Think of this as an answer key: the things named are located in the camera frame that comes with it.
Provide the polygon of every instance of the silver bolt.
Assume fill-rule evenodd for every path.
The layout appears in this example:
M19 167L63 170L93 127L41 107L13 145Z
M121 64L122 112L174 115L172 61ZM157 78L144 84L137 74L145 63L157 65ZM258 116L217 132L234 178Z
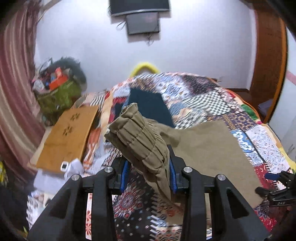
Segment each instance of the silver bolt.
M219 174L217 177L220 181L224 181L226 179L225 175L223 174Z
M113 168L112 167L106 167L105 168L105 172L107 172L107 173L110 173L112 171L113 171Z
M192 172L192 168L191 167L184 167L184 172L186 173L191 173Z
M80 178L80 176L78 174L74 174L74 175L71 176L71 179L73 181L77 181L79 178Z

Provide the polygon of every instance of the striped curtain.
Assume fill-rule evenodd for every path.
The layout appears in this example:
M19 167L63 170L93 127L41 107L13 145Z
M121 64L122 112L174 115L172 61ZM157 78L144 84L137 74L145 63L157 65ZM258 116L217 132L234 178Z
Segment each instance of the striped curtain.
M33 174L28 163L44 133L30 86L38 12L39 4L27 1L0 33L0 155L22 181Z

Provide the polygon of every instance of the checkered fabric patch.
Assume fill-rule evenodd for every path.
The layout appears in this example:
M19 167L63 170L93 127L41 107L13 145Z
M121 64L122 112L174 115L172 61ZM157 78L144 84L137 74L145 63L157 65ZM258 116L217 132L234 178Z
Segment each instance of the checkered fabric patch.
M212 115L223 115L231 111L217 91L186 98L183 100L183 103L192 109L204 109Z
M189 112L184 118L176 121L175 129L187 129L206 121L207 117L205 115L199 115L192 111Z

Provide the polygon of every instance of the television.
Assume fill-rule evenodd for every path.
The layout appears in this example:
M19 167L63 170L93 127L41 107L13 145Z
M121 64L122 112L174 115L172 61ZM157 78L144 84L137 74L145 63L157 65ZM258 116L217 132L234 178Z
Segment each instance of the television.
M110 0L111 16L169 11L169 0Z

